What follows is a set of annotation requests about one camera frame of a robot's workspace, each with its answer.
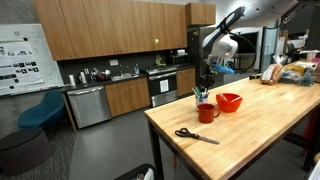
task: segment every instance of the red mug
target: red mug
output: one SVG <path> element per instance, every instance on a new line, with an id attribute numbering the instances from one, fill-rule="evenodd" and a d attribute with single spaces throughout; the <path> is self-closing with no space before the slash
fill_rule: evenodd
<path id="1" fill-rule="evenodd" d="M 215 108 L 213 104 L 203 103 L 198 105 L 199 121 L 202 123 L 211 123 L 215 117 L 220 115 L 220 110 Z"/>

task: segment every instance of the blue chair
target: blue chair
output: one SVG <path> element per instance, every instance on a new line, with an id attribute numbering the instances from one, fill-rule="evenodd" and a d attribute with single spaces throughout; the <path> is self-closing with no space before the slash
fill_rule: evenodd
<path id="1" fill-rule="evenodd" d="M 62 119 L 64 110 L 64 102 L 60 91 L 47 91 L 40 104 L 20 115 L 18 127 L 19 129 L 28 129 L 56 124 Z"/>

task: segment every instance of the microwave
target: microwave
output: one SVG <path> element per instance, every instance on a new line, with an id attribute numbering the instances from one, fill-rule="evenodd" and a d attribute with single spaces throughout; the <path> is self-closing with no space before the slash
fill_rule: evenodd
<path id="1" fill-rule="evenodd" d="M 168 58 L 166 58 L 166 64 L 170 64 L 175 67 L 188 66 L 190 65 L 188 53 L 170 55 Z"/>

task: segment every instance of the backsplash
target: backsplash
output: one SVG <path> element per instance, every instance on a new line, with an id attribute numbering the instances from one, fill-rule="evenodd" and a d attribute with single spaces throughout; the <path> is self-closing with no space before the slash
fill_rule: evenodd
<path id="1" fill-rule="evenodd" d="M 80 72 L 84 72 L 84 69 L 88 68 L 91 72 L 92 68 L 96 67 L 100 71 L 105 71 L 106 69 L 111 71 L 111 76 L 117 74 L 120 75 L 120 66 L 122 65 L 122 73 L 132 73 L 134 74 L 134 66 L 136 64 L 139 67 L 146 67 L 155 64 L 155 58 L 159 54 L 161 56 L 161 62 L 165 63 L 166 55 L 169 54 L 169 50 L 156 51 L 156 52 L 146 52 L 146 53 L 136 53 L 136 54 L 126 54 L 117 56 L 106 56 L 106 57 L 94 57 L 94 58 L 84 58 L 66 61 L 57 61 L 60 69 L 60 73 L 64 84 L 69 84 L 69 75 L 73 74 L 75 77 L 80 75 Z M 110 66 L 110 60 L 117 59 L 119 65 Z"/>

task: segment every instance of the red bowl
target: red bowl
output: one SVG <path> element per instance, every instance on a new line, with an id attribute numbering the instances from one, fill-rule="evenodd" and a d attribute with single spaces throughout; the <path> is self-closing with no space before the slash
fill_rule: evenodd
<path id="1" fill-rule="evenodd" d="M 240 107 L 240 104 L 242 102 L 242 98 L 237 95 L 237 94 L 232 94 L 232 93 L 222 93 L 224 97 L 226 97 L 226 99 L 228 101 L 225 101 L 222 99 L 222 97 L 217 94 L 216 95 L 216 100 L 219 106 L 219 109 L 223 112 L 227 112 L 227 113 L 231 113 L 231 112 L 236 112 L 238 110 L 238 108 Z"/>

